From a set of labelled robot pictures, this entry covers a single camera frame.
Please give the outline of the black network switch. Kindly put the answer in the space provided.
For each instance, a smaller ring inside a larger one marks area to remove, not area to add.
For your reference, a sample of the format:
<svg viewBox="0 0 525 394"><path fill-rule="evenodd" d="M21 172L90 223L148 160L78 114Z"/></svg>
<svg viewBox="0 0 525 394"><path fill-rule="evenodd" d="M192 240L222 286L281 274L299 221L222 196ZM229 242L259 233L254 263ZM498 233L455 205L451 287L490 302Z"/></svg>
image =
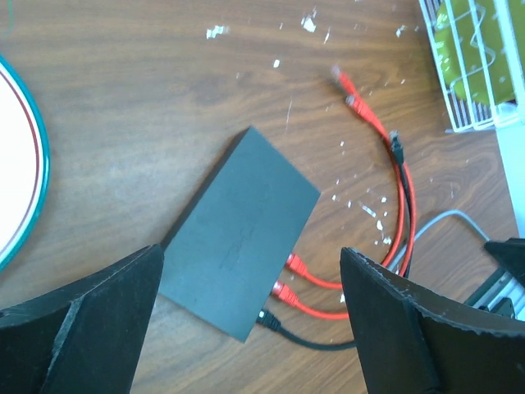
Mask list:
<svg viewBox="0 0 525 394"><path fill-rule="evenodd" d="M319 197L262 133L241 131L162 241L160 294L246 341Z"/></svg>

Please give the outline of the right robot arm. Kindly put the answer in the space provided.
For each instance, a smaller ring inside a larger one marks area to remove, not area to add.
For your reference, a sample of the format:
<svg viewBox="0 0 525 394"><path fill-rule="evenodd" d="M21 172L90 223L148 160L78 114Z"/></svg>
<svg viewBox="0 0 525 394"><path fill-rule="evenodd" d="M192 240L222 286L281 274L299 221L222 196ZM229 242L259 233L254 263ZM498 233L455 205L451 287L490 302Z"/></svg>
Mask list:
<svg viewBox="0 0 525 394"><path fill-rule="evenodd" d="M522 287L525 287L525 240L509 238L506 241L487 241L485 251L506 270Z"/></svg>

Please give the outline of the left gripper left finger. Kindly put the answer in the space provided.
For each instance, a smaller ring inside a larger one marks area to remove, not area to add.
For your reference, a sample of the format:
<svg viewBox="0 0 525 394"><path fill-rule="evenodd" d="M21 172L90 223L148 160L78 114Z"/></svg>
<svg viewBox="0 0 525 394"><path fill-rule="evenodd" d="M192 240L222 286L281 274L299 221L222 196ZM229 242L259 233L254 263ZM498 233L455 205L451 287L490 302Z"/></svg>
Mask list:
<svg viewBox="0 0 525 394"><path fill-rule="evenodd" d="M162 275L151 245L1 311L3 393L127 393Z"/></svg>

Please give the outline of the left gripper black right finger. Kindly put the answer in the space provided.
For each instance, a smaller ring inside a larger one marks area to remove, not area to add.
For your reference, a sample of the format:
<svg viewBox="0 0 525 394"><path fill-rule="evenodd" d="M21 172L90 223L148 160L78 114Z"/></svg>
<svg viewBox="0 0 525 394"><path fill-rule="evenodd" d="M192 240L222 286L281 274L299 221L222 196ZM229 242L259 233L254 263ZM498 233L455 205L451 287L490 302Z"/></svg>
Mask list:
<svg viewBox="0 0 525 394"><path fill-rule="evenodd" d="M340 275L370 393L522 393L524 323L450 300L352 248Z"/></svg>

